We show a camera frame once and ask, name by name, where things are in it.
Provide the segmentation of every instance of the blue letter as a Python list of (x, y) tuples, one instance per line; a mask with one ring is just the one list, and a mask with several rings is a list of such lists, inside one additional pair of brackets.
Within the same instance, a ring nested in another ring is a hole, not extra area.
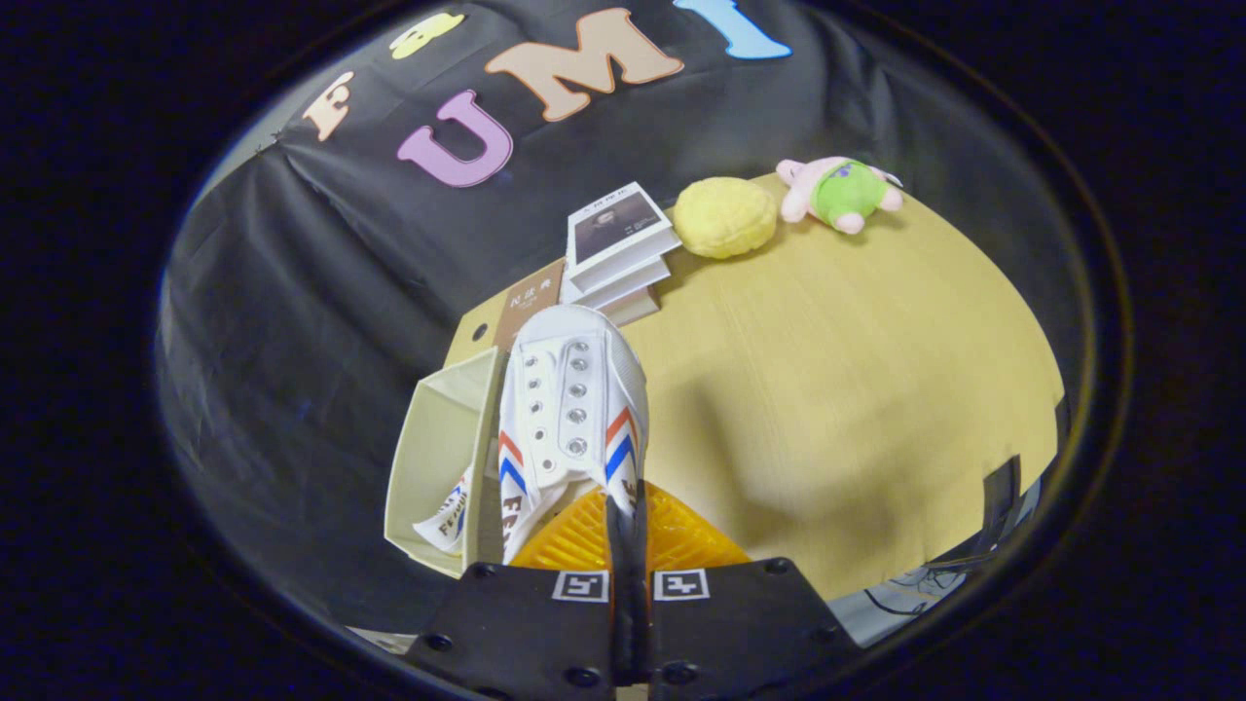
[(778, 59), (791, 49), (765, 35), (753, 20), (735, 9), (735, 0), (675, 0), (675, 7), (692, 10), (726, 37), (726, 55), (735, 59)]

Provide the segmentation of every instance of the pink plush toy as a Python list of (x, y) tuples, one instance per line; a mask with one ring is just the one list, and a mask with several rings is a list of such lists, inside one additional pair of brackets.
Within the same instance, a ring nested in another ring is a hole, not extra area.
[(903, 203), (896, 176), (842, 156), (809, 163), (782, 161), (775, 168), (790, 188), (779, 208), (786, 222), (811, 213), (844, 233), (857, 233), (875, 209), (895, 212)]

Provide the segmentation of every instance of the white sneaker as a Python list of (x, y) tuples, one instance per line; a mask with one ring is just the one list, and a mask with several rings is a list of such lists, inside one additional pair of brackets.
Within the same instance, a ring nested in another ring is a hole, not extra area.
[(601, 311), (561, 304), (516, 335), (502, 386), (498, 479), (502, 563), (567, 487), (593, 481), (635, 513), (649, 436), (640, 361)]

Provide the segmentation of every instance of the yellow plush toy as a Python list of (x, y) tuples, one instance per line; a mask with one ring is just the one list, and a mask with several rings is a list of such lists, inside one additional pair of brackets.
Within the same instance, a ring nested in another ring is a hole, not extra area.
[(730, 258), (770, 240), (779, 205), (760, 184), (711, 177), (685, 187), (670, 214), (684, 248), (706, 258)]

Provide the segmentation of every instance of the yellow letter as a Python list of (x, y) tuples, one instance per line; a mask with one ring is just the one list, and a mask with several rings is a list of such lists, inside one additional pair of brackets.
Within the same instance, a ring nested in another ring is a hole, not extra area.
[(390, 42), (390, 49), (394, 50), (394, 60), (406, 59), (411, 54), (424, 49), (425, 44), (455, 29), (461, 21), (464, 21), (462, 15), (450, 15), (449, 12), (440, 12), (422, 20)]

